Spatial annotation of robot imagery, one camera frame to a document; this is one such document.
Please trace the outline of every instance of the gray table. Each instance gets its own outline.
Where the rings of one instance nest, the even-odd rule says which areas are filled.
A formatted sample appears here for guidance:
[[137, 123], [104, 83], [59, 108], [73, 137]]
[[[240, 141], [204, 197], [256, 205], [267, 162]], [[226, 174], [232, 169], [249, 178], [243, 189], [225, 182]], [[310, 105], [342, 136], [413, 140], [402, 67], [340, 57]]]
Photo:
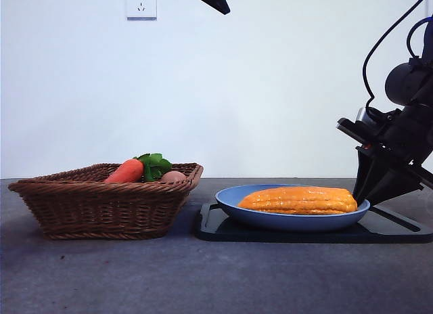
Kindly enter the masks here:
[[[191, 234], [225, 187], [353, 179], [202, 179], [164, 238], [44, 240], [1, 181], [2, 313], [433, 313], [433, 243], [207, 242]], [[433, 226], [433, 191], [385, 202]]]

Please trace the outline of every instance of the electrical outlet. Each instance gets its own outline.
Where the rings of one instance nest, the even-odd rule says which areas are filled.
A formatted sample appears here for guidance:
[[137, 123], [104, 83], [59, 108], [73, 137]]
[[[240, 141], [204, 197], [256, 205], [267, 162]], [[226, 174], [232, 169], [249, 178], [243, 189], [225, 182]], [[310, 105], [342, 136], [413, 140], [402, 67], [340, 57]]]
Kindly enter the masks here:
[[127, 0], [127, 20], [156, 20], [156, 0]]

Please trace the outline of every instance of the woven basket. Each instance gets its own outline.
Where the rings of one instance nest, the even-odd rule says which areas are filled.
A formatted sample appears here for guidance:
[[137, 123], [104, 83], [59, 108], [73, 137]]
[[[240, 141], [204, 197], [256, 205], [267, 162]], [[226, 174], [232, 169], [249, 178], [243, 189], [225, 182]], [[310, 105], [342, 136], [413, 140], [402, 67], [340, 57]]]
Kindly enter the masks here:
[[11, 183], [46, 238], [142, 240], [166, 235], [203, 167], [174, 164], [180, 182], [102, 182], [119, 164], [95, 164]]

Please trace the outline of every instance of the black tray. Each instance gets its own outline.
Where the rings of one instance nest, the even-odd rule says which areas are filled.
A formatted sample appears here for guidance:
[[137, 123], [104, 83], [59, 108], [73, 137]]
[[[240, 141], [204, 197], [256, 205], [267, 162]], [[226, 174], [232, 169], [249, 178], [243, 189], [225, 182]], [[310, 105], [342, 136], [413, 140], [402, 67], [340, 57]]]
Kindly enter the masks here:
[[230, 218], [218, 204], [204, 204], [194, 235], [220, 242], [279, 243], [428, 243], [433, 230], [382, 206], [371, 207], [355, 225], [325, 233], [276, 231], [245, 225]]

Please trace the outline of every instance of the plate rim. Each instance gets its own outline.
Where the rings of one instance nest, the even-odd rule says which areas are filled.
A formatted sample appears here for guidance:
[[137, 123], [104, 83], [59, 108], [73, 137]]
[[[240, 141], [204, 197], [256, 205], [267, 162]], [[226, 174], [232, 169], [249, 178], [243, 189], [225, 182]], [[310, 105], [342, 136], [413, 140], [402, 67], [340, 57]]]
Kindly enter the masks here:
[[332, 218], [332, 217], [344, 217], [347, 215], [356, 215], [359, 214], [361, 212], [367, 212], [370, 208], [370, 201], [365, 199], [364, 201], [362, 201], [362, 203], [358, 206], [358, 209], [356, 209], [356, 211], [351, 211], [351, 212], [345, 212], [343, 214], [329, 214], [329, 215], [295, 215], [295, 214], [281, 214], [278, 212], [266, 212], [266, 211], [259, 211], [259, 210], [252, 210], [252, 209], [247, 209], [247, 208], [242, 208], [242, 207], [238, 207], [238, 206], [233, 206], [230, 204], [226, 204], [224, 202], [221, 201], [221, 199], [219, 199], [219, 194], [230, 190], [230, 189], [235, 189], [235, 188], [239, 188], [239, 187], [256, 187], [259, 185], [278, 185], [278, 186], [289, 186], [289, 187], [312, 187], [315, 185], [303, 185], [303, 184], [289, 184], [289, 183], [259, 183], [259, 184], [245, 184], [245, 185], [235, 185], [233, 187], [227, 187], [225, 189], [222, 189], [220, 191], [218, 191], [215, 194], [215, 198], [217, 200], [217, 202], [219, 204], [222, 204], [223, 206], [228, 206], [237, 210], [242, 210], [242, 211], [246, 211], [246, 212], [251, 212], [251, 213], [255, 213], [255, 214], [260, 214], [260, 215], [271, 215], [271, 216], [278, 216], [278, 217], [289, 217], [289, 218]]

